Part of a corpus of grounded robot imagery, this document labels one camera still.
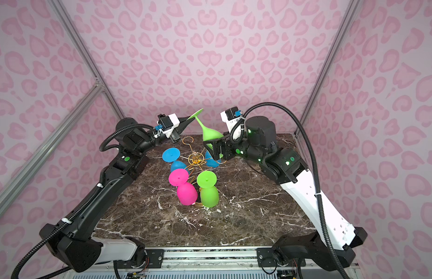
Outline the green wine glass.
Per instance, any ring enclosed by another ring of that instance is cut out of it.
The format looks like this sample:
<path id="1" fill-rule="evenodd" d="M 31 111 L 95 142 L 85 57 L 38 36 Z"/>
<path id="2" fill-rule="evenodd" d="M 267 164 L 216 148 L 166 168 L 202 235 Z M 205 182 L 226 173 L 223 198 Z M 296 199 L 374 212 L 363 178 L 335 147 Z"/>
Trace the green wine glass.
<path id="1" fill-rule="evenodd" d="M 219 192 L 216 182 L 217 176 L 212 171 L 201 172 L 197 177 L 201 202 L 207 208 L 215 207 L 219 203 Z"/>
<path id="2" fill-rule="evenodd" d="M 198 111 L 196 111 L 196 113 L 198 114 L 198 116 L 202 113 L 202 111 L 203 111 L 203 109 L 199 109 Z M 224 137 L 224 135 L 221 134 L 219 131 L 206 127 L 202 123 L 202 121 L 198 118 L 198 116 L 196 118 L 196 121 L 199 123 L 200 127 L 202 128 L 203 141 L 214 140 L 214 139 L 218 139 L 218 138 L 223 138 Z M 219 151 L 216 148 L 206 148 L 206 149 L 207 150 L 211 149 L 211 150 Z"/>

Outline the green wine glass front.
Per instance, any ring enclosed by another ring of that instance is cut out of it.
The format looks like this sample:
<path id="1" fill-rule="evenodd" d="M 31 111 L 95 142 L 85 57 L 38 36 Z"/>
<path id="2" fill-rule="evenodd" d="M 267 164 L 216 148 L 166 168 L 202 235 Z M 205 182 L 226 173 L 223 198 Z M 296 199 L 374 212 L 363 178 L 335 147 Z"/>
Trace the green wine glass front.
<path id="1" fill-rule="evenodd" d="M 215 207 L 219 203 L 219 192 L 216 182 L 217 176 L 212 171 L 201 172 L 197 177 L 201 202 L 207 208 Z"/>

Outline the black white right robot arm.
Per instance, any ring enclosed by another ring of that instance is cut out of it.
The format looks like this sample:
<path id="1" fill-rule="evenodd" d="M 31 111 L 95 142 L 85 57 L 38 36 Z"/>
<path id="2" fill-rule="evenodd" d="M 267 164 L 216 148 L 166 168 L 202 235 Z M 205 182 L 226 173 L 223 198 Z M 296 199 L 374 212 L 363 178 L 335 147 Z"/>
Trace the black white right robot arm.
<path id="1" fill-rule="evenodd" d="M 214 159 L 230 160 L 236 156 L 254 162 L 262 173 L 277 183 L 302 208 L 316 232 L 299 237 L 281 236 L 273 245 L 277 264 L 311 259 L 327 271 L 350 267 L 355 259 L 353 249 L 364 243 L 367 232 L 349 223 L 322 191 L 315 187 L 314 169 L 292 148 L 278 145 L 275 124 L 265 116 L 246 121 L 245 134 L 240 127 L 234 131 L 238 140 L 232 143 L 229 135 L 203 127 L 203 143 Z"/>

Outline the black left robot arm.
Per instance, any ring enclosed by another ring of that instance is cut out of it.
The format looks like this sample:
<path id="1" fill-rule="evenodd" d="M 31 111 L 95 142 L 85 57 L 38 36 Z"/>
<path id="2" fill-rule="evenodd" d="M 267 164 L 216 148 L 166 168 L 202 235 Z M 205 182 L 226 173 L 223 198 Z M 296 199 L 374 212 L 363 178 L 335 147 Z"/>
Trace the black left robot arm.
<path id="1" fill-rule="evenodd" d="M 78 273 L 107 262 L 122 262 L 126 267 L 144 265 L 145 246 L 136 238 L 99 239 L 92 234 L 120 194 L 145 170 L 150 161 L 147 152 L 166 141 L 179 141 L 193 121 L 194 117 L 174 114 L 160 115 L 155 127 L 130 117 L 120 120 L 115 132 L 99 147 L 101 152 L 117 148 L 118 154 L 102 169 L 97 185 L 58 224 L 46 224 L 41 229 L 40 237 L 48 239 L 51 254 Z"/>

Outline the blue wine glass rear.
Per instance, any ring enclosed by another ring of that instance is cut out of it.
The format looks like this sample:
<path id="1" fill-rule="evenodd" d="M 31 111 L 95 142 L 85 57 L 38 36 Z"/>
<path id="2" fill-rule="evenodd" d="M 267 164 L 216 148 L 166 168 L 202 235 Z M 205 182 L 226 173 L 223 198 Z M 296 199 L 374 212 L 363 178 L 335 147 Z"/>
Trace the blue wine glass rear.
<path id="1" fill-rule="evenodd" d="M 210 155 L 209 151 L 206 151 L 205 156 L 204 156 L 204 160 L 205 160 L 206 166 L 210 167 L 210 168 L 216 168 L 222 164 L 220 160 L 214 160 L 213 157 Z"/>

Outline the blue wine glass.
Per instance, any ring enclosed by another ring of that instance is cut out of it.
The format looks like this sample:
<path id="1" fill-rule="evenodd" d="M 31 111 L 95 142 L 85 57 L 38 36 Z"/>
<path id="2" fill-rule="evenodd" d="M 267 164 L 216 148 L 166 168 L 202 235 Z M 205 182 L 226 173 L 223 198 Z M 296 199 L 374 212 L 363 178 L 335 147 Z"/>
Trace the blue wine glass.
<path id="1" fill-rule="evenodd" d="M 222 164 L 220 160 L 214 160 L 213 157 L 210 155 L 209 151 L 206 151 L 205 156 L 204 156 L 204 160 L 205 160 L 206 166 L 210 167 L 210 168 L 216 168 Z"/>
<path id="2" fill-rule="evenodd" d="M 167 163 L 171 163 L 170 166 L 170 172 L 177 169 L 186 169 L 187 166 L 185 163 L 179 161 L 179 158 L 181 156 L 180 150 L 178 148 L 169 148 L 165 150 L 162 154 L 162 160 L 164 160 Z"/>

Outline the blue wine glass left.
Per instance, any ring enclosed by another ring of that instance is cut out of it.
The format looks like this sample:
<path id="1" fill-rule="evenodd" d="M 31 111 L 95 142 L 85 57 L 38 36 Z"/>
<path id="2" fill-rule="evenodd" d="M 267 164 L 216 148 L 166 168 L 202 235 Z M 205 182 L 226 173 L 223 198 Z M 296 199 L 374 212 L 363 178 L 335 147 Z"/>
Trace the blue wine glass left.
<path id="1" fill-rule="evenodd" d="M 177 169 L 186 169 L 187 166 L 185 163 L 179 161 L 179 158 L 181 156 L 180 150 L 178 148 L 169 148 L 165 150 L 162 154 L 162 160 L 164 160 L 167 163 L 171 163 L 170 166 L 170 172 Z"/>

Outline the pink wine glass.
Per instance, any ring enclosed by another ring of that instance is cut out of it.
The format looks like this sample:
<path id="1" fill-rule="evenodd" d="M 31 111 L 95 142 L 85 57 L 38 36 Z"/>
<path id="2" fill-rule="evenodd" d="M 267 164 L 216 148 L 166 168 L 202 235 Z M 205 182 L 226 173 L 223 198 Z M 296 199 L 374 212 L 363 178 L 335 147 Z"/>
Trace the pink wine glass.
<path id="1" fill-rule="evenodd" d="M 177 188 L 177 197 L 185 206 L 194 204 L 198 198 L 197 190 L 188 179 L 189 173 L 185 169 L 174 170 L 168 178 L 169 183 Z"/>

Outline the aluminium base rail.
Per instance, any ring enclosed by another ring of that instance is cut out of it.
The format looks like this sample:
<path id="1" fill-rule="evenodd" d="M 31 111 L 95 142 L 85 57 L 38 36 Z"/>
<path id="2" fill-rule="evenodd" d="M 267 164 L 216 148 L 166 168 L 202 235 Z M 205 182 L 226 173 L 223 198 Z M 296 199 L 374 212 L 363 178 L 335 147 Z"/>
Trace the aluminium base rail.
<path id="1" fill-rule="evenodd" d="M 148 266 L 102 263 L 62 279 L 339 279 L 313 260 L 290 260 L 279 265 L 270 246 L 148 247 Z"/>

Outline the right aluminium frame post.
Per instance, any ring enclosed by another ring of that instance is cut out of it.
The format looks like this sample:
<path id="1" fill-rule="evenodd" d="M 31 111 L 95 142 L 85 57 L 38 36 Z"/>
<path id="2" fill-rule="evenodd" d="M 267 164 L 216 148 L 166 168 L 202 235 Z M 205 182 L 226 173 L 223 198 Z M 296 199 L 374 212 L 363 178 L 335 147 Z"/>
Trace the right aluminium frame post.
<path id="1" fill-rule="evenodd" d="M 315 105 L 315 101 L 321 92 L 321 88 L 329 75 L 329 72 L 334 64 L 336 56 L 338 55 L 344 40 L 347 37 L 349 30 L 351 29 L 353 22 L 357 15 L 360 13 L 363 1 L 352 0 L 348 3 L 348 7 L 345 14 L 340 22 L 339 29 L 336 35 L 333 37 L 331 46 L 328 49 L 324 63 L 322 64 L 321 70 L 315 81 L 314 87 L 312 88 L 311 94 L 308 98 L 306 106 L 304 107 L 300 123 L 303 126 L 310 116 L 311 110 Z"/>

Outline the left aluminium frame beam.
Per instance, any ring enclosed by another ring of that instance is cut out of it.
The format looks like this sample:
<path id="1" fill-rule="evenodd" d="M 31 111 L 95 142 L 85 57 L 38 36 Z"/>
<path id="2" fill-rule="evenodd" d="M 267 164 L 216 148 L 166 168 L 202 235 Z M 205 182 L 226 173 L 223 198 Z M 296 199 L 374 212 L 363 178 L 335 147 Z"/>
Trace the left aluminium frame beam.
<path id="1" fill-rule="evenodd" d="M 95 84 L 88 94 L 58 125 L 51 135 L 38 147 L 30 159 L 22 166 L 16 175 L 9 180 L 5 189 L 0 193 L 0 219 L 7 212 L 23 191 L 24 187 L 42 168 L 48 158 L 65 139 L 72 128 L 83 117 L 95 99 L 102 94 L 102 84 Z"/>

